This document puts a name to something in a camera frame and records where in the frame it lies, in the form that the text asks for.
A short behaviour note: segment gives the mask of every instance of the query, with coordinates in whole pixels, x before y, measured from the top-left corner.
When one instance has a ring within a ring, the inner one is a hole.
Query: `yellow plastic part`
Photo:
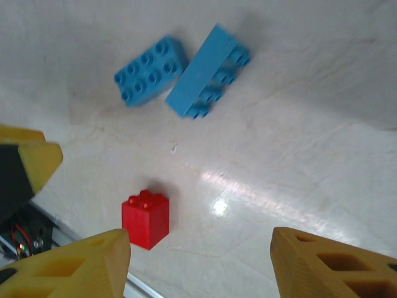
[[[281,298],[397,297],[397,260],[388,256],[277,227],[270,257]]]
[[[18,146],[33,193],[38,193],[51,178],[63,160],[57,143],[25,143]]]
[[[38,130],[0,125],[0,143],[45,142],[45,137]]]
[[[17,273],[0,298],[123,297],[130,264],[126,230],[111,230],[7,265]]]

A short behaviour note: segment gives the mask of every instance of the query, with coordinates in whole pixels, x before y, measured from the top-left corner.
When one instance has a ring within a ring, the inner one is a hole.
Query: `red wire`
[[[15,241],[15,236],[14,236],[14,226],[11,227],[11,237],[12,237],[12,242],[14,242],[14,246],[17,249],[17,242]]]
[[[27,240],[27,244],[28,244],[28,246],[29,246],[29,256],[31,256],[31,255],[32,255],[32,246],[31,246],[31,244],[30,244],[30,238],[29,238],[29,236],[28,236],[27,233],[24,231],[24,229],[21,228],[21,227],[19,226],[19,224],[16,224],[16,227],[17,227],[17,229],[23,234],[23,236],[25,237],[25,239]]]

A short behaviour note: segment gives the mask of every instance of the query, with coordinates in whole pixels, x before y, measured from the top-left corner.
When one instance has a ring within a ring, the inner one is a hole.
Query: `red duplo brick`
[[[169,200],[162,194],[142,190],[122,204],[122,227],[130,242],[152,249],[169,233]]]

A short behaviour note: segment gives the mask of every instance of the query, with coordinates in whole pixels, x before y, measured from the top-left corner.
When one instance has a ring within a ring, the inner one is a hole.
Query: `blue lego brick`
[[[169,88],[188,64],[181,42],[165,36],[118,71],[114,81],[126,106],[138,107]]]
[[[205,117],[251,56],[244,46],[219,25],[204,41],[166,99],[180,116]]]

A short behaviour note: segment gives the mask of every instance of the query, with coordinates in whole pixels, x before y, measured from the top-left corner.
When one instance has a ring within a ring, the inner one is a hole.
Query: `white floor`
[[[130,271],[167,297],[277,297],[289,226],[397,256],[397,2],[3,1],[0,121],[65,160],[35,202],[86,237],[147,186],[171,232]],[[190,57],[216,22],[254,57],[214,110],[127,109],[114,73],[165,34]]]

